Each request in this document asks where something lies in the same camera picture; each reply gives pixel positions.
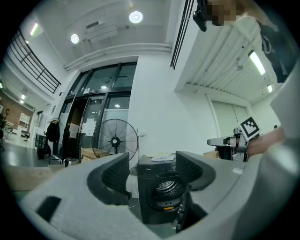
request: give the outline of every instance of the fluorescent light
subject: fluorescent light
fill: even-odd
[[[273,91],[272,85],[271,85],[271,84],[268,85],[268,90],[269,90],[269,92],[272,92],[272,91]]]
[[[143,15],[141,12],[134,11],[129,15],[129,20],[132,23],[139,23],[141,20],[143,20]]]
[[[35,23],[34,26],[33,26],[33,28],[31,29],[30,35],[33,36],[33,34],[34,34],[34,32],[36,31],[37,28],[38,28],[38,24]]]
[[[259,60],[256,52],[252,51],[252,53],[250,53],[249,57],[254,62],[255,66],[257,67],[260,74],[263,75],[266,72],[266,70],[264,70],[263,64]]]
[[[79,42],[79,37],[78,37],[77,34],[73,34],[73,35],[71,36],[71,42],[74,43],[74,44],[76,44],[76,43]]]

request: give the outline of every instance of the washing machine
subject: washing machine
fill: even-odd
[[[176,172],[176,162],[151,161],[142,156],[137,165],[142,222],[170,223],[176,218],[185,186]]]

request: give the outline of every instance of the white wall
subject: white wall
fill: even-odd
[[[280,121],[270,106],[270,102],[276,96],[277,91],[268,95],[263,100],[251,106],[251,111],[258,126],[262,129],[261,134],[274,130],[274,125],[280,126]]]
[[[141,55],[131,92],[128,122],[144,132],[140,156],[156,152],[214,149],[209,138],[217,137],[213,115],[203,94],[176,93],[170,55]],[[137,162],[137,154],[130,166]]]

